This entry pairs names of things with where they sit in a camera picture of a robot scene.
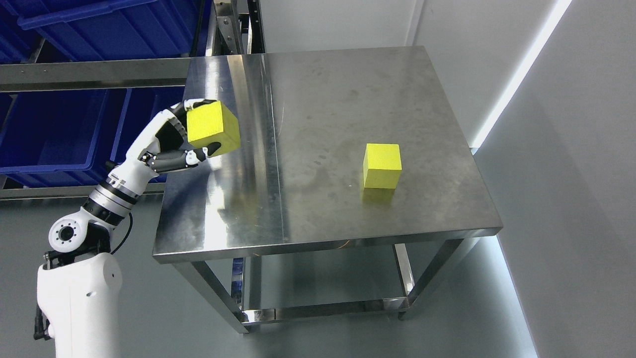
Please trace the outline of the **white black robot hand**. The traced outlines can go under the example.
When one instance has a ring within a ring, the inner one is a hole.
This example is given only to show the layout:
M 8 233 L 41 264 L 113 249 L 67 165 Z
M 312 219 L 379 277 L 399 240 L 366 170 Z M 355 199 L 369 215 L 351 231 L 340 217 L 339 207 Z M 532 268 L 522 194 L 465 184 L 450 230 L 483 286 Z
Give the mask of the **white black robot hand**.
M 140 195 L 148 182 L 163 173 L 194 168 L 223 148 L 221 140 L 195 138 L 195 118 L 221 120 L 214 99 L 188 99 L 157 112 L 130 145 L 125 160 L 109 170 L 101 185 Z

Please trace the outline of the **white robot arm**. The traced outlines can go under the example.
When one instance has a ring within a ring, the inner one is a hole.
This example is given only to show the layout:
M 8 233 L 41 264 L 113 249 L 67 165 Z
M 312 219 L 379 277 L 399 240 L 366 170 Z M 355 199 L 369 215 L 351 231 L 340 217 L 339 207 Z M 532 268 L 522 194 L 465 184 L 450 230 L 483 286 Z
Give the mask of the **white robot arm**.
M 118 303 L 122 272 L 111 234 L 153 175 L 116 168 L 78 211 L 48 233 L 51 250 L 38 268 L 35 340 L 52 340 L 57 358 L 120 358 Z

